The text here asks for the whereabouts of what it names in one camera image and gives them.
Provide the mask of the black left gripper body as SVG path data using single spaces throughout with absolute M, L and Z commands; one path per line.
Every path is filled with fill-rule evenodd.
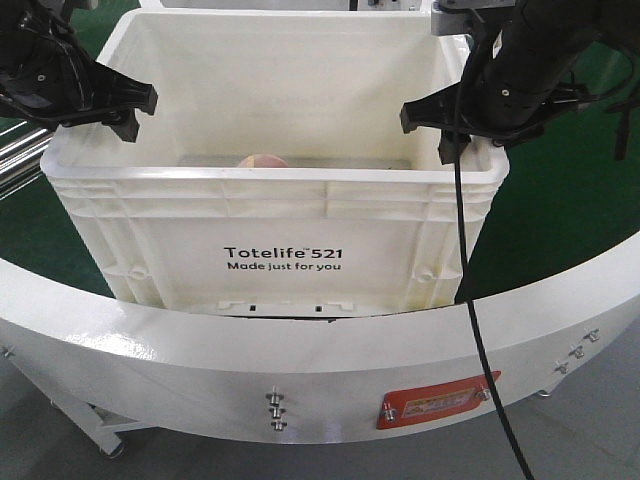
M 1 116 L 70 127 L 100 120 L 92 60 L 59 14 L 1 16 Z

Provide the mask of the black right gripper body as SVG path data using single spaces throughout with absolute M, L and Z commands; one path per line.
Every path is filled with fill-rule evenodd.
M 460 105 L 465 134 L 505 139 L 530 125 L 561 77 L 590 43 L 588 29 L 502 29 L 474 35 L 477 68 Z

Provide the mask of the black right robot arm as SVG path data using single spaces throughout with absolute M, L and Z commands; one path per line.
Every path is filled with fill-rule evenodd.
M 545 124 L 568 111 L 616 94 L 621 81 L 592 94 L 565 81 L 580 54 L 600 41 L 628 58 L 639 53 L 636 1 L 435 1 L 431 31 L 473 40 L 461 79 L 407 102 L 402 129 L 440 130 L 442 163 L 454 162 L 471 137 L 511 147 L 535 139 Z

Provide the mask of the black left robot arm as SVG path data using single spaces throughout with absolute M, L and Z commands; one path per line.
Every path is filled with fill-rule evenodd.
M 91 58 L 70 25 L 95 1 L 1 3 L 1 115 L 54 130 L 101 123 L 135 142 L 135 111 L 155 113 L 158 95 Z

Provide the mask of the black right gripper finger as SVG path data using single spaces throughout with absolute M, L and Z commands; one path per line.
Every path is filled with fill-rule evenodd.
M 454 132 L 442 130 L 438 144 L 438 155 L 442 164 L 454 164 L 466 147 L 471 142 L 471 136 L 459 133 L 454 137 Z
M 460 82 L 432 93 L 422 99 L 405 102 L 399 117 L 404 134 L 419 127 L 454 130 L 454 115 Z

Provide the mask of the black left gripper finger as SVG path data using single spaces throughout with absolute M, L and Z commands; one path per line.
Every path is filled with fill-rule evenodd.
M 96 61 L 92 62 L 91 82 L 95 107 L 155 113 L 158 94 L 152 84 L 134 80 Z
M 108 126 L 123 142 L 136 142 L 138 137 L 138 121 L 133 110 L 109 112 L 101 123 Z

